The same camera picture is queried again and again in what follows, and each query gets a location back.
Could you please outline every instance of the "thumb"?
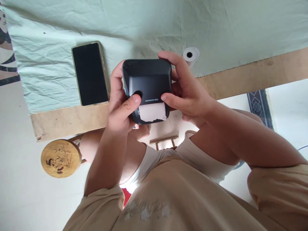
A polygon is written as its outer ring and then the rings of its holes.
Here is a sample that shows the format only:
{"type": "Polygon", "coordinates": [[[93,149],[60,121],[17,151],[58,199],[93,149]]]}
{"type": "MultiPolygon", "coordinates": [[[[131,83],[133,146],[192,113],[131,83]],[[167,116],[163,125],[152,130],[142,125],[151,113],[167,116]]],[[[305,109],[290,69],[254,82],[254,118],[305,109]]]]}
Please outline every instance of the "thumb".
{"type": "Polygon", "coordinates": [[[115,111],[114,115],[119,120],[125,120],[140,105],[141,97],[137,94],[132,95],[115,111]]]}
{"type": "Polygon", "coordinates": [[[185,109],[187,109],[187,106],[189,105],[186,99],[175,96],[172,93],[162,94],[161,100],[168,104],[170,107],[180,111],[185,111],[185,109]]]}

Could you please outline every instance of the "red object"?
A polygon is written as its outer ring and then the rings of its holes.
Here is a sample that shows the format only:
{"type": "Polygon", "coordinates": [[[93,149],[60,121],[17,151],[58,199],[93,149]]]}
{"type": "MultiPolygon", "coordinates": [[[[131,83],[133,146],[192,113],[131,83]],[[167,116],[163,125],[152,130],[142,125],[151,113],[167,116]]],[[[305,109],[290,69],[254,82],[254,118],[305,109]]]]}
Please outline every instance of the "red object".
{"type": "Polygon", "coordinates": [[[124,195],[125,195],[125,200],[124,200],[124,205],[123,205],[123,207],[125,207],[126,203],[128,202],[129,198],[131,197],[131,194],[126,190],[126,188],[122,189],[122,190],[123,190],[124,195]]]}

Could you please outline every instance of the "gold phone case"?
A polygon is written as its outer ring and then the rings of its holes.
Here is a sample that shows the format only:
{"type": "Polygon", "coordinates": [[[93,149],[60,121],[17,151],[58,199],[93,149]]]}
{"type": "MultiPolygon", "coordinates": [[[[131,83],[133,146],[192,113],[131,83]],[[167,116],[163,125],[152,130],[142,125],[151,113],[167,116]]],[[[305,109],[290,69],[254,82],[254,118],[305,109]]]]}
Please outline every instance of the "gold phone case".
{"type": "Polygon", "coordinates": [[[78,94],[79,94],[80,105],[83,106],[83,107],[108,103],[109,100],[110,100],[110,81],[109,81],[109,78],[107,77],[106,72],[105,72],[105,62],[104,62],[103,51],[102,51],[102,50],[103,50],[103,47],[102,47],[102,45],[100,44],[100,42],[98,42],[98,41],[90,42],[90,43],[86,43],[86,44],[82,44],[82,45],[78,45],[78,46],[74,46],[74,47],[71,48],[72,57],[73,57],[73,63],[74,63],[74,70],[75,70],[75,75],[76,75],[76,80],[77,80],[77,86],[78,86],[78,94]],[[108,94],[108,101],[84,106],[84,105],[82,105],[81,97],[80,97],[80,91],[79,91],[79,85],[78,85],[78,77],[77,77],[77,72],[76,72],[76,67],[75,67],[75,60],[74,60],[74,55],[73,55],[73,48],[82,47],[82,46],[85,46],[85,45],[88,45],[88,44],[93,44],[93,43],[97,43],[97,44],[98,44],[99,54],[100,54],[100,60],[101,60],[101,62],[102,62],[103,74],[104,74],[104,78],[105,78],[105,85],[106,85],[106,90],[107,90],[107,94],[108,94]]]}

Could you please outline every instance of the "white floor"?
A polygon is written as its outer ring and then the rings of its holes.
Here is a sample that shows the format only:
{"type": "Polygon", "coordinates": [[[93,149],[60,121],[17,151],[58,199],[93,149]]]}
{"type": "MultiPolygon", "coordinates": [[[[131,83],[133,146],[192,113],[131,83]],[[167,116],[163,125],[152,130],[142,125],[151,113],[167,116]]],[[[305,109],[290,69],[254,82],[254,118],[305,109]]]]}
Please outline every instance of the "white floor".
{"type": "MultiPolygon", "coordinates": [[[[304,85],[298,82],[292,87],[288,85],[269,90],[276,129],[297,148],[308,145],[308,103],[305,100],[308,99],[305,91],[308,89],[308,80],[304,85]],[[295,94],[291,98],[282,98],[285,92],[295,94]]],[[[36,143],[21,83],[1,86],[0,99],[1,230],[62,230],[82,198],[90,165],[81,166],[76,173],[65,179],[47,175],[41,166],[40,155],[48,142],[36,143]]],[[[220,102],[232,108],[250,111],[246,95],[220,102]]],[[[151,139],[178,135],[179,139],[175,141],[178,145],[184,139],[186,130],[197,131],[192,124],[182,122],[181,117],[180,112],[171,112],[167,121],[153,125],[150,136],[142,141],[148,143],[151,139]]],[[[165,142],[159,148],[171,146],[171,142],[165,142]]],[[[250,202],[246,186],[249,172],[249,167],[244,165],[232,171],[221,185],[250,202]]]]}

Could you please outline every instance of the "shirt sleeve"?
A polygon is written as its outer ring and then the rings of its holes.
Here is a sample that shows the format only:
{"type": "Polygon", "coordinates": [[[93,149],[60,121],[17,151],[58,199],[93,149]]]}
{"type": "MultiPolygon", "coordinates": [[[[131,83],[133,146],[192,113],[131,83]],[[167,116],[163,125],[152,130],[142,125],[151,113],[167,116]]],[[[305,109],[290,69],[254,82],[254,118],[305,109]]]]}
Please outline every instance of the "shirt sleeve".
{"type": "Polygon", "coordinates": [[[111,230],[123,210],[124,194],[119,184],[83,197],[64,231],[111,230]]]}
{"type": "Polygon", "coordinates": [[[254,168],[248,188],[258,209],[286,230],[308,229],[308,165],[254,168]]]}

